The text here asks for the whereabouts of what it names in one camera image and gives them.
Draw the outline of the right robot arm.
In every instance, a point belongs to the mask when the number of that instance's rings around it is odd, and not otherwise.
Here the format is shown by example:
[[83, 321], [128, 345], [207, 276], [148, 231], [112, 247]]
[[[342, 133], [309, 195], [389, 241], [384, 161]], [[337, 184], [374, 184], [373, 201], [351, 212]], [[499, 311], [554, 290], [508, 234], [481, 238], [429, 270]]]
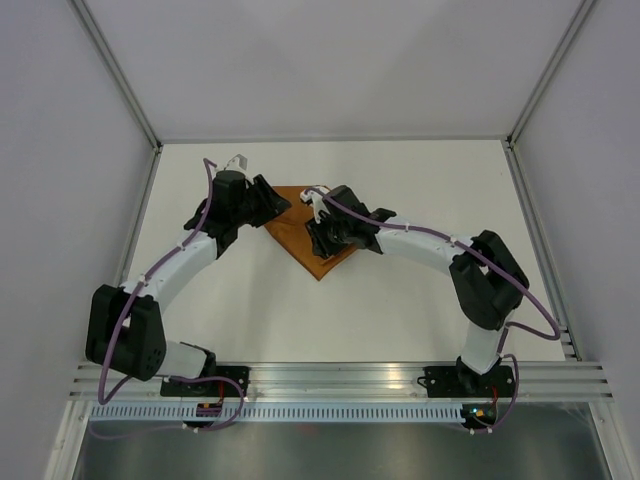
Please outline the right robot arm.
[[506, 320], [522, 303], [529, 280], [501, 237], [484, 230], [451, 237], [412, 224], [396, 212], [369, 210], [352, 189], [308, 187], [300, 201], [312, 208], [305, 228], [312, 252], [332, 259], [349, 247], [396, 255], [448, 276], [469, 321], [453, 385], [461, 394], [481, 396], [499, 370], [498, 347]]

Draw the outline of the brown cloth napkin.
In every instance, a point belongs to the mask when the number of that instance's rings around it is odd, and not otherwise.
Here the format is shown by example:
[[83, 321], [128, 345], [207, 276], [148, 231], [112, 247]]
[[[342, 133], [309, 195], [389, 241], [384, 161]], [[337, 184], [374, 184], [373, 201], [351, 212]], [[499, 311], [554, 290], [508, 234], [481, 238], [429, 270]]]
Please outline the brown cloth napkin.
[[337, 256], [322, 259], [312, 252], [312, 240], [305, 224], [314, 219], [313, 210], [300, 201], [300, 193], [305, 186], [274, 186], [275, 192], [289, 201], [291, 207], [276, 219], [266, 223], [264, 228], [271, 237], [295, 259], [313, 278], [321, 281], [332, 269], [356, 252], [347, 247]]

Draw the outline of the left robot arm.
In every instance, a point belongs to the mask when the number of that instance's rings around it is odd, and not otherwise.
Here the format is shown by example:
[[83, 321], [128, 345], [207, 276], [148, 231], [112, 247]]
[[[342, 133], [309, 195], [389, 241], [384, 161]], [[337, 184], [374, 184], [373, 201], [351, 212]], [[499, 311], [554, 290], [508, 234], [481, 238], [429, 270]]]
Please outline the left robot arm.
[[138, 278], [117, 287], [102, 285], [93, 294], [85, 357], [102, 368], [100, 404], [114, 395], [106, 389], [110, 371], [126, 380], [175, 379], [198, 396], [217, 387], [215, 354], [168, 340], [163, 315], [194, 277], [237, 240], [241, 227], [262, 227], [291, 204], [261, 175], [248, 179], [240, 171], [224, 170], [208, 177], [208, 195], [185, 223], [177, 244]]

